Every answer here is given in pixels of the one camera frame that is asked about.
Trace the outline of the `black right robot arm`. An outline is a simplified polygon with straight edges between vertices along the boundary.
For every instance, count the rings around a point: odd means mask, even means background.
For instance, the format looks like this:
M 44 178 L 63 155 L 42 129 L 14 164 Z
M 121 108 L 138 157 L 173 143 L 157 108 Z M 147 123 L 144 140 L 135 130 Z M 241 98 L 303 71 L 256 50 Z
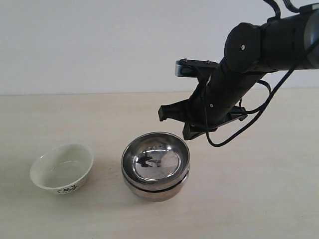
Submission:
M 192 140 L 216 131 L 222 125 L 259 116 L 266 104 L 254 110 L 241 105 L 243 96 L 266 74 L 319 67 L 319 5 L 295 7 L 287 0 L 293 15 L 281 17 L 273 0 L 275 15 L 262 25 L 243 22 L 228 34 L 220 62 L 180 59 L 175 64 L 178 77 L 196 78 L 198 85 L 183 101 L 162 105 L 160 121 L 173 119 L 184 123 L 183 138 Z

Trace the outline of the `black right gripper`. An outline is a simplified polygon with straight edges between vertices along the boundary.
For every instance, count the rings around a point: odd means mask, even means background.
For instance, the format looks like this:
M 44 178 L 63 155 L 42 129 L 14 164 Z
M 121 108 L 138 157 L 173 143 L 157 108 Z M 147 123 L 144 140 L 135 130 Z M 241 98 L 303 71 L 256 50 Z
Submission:
M 235 104 L 257 83 L 259 72 L 238 73 L 220 62 L 211 74 L 197 78 L 201 85 L 199 94 L 170 105 L 161 105 L 158 110 L 160 121 L 190 122 L 183 126 L 184 140 L 206 134 L 205 120 L 209 129 L 222 124 Z

